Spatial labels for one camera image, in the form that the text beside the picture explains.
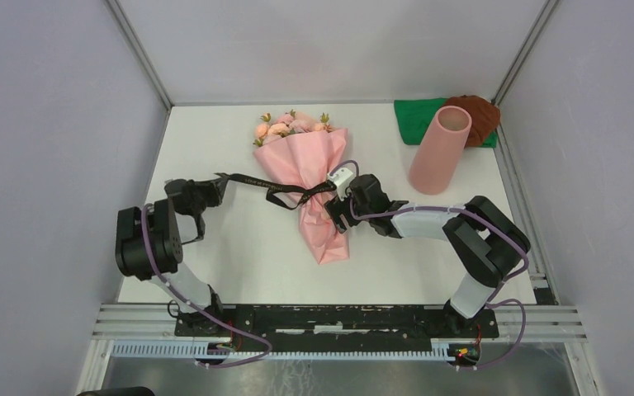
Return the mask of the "pink flower bouquet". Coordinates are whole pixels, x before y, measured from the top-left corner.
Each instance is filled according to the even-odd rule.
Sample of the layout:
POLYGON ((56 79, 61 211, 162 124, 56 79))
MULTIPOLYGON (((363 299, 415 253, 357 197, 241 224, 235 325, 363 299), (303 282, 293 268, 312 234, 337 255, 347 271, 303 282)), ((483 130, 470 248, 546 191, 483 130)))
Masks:
MULTIPOLYGON (((271 181, 309 190, 328 180, 347 143, 348 130, 333 127, 326 113, 317 118, 295 110, 277 117, 265 113, 255 130, 253 155, 271 181)), ((335 196, 320 192, 301 203, 300 192, 288 195, 289 204, 297 205, 299 233, 319 264, 349 258, 348 240, 324 208, 335 196)))

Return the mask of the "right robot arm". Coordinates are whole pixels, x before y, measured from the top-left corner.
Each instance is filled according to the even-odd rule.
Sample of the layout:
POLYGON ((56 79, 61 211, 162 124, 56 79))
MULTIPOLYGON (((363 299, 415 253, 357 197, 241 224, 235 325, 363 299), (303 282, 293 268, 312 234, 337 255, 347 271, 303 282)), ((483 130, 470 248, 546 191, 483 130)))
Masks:
POLYGON ((392 200, 374 175, 357 176, 345 168, 329 173, 326 185, 336 196, 324 208, 340 233, 367 223, 382 237, 451 244, 466 270, 443 315, 444 327, 455 337, 472 331, 476 315, 508 280, 528 268, 528 238, 485 196, 453 206, 392 200))

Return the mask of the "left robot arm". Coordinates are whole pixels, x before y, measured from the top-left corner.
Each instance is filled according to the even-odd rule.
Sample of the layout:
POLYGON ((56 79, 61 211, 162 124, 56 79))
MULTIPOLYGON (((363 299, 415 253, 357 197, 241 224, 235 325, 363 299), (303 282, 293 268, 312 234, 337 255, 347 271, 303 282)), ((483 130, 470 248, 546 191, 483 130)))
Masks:
POLYGON ((224 173, 208 181, 173 179, 164 199, 120 210, 116 223, 120 273, 156 285, 176 302, 182 321, 211 337, 225 329, 226 314, 214 289, 184 263, 183 248, 204 239, 202 215, 222 204, 228 181, 224 173))

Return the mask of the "black ribbon gold lettering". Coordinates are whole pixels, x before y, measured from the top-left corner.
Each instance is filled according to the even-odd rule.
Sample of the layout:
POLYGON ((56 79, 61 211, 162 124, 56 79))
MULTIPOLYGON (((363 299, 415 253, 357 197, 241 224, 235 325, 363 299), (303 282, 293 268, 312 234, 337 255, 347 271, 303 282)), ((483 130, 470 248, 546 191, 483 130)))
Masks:
POLYGON ((305 188, 303 186, 276 183, 274 181, 251 177, 241 173, 217 173, 217 176, 220 176, 228 181, 264 188, 267 191, 265 195, 266 201, 287 210, 295 210, 301 205, 307 203, 313 196, 321 193, 333 192, 337 189, 336 185, 331 181, 323 181, 311 188, 305 188), (299 200, 293 206, 290 206, 279 198, 277 196, 278 194, 298 194, 299 200))

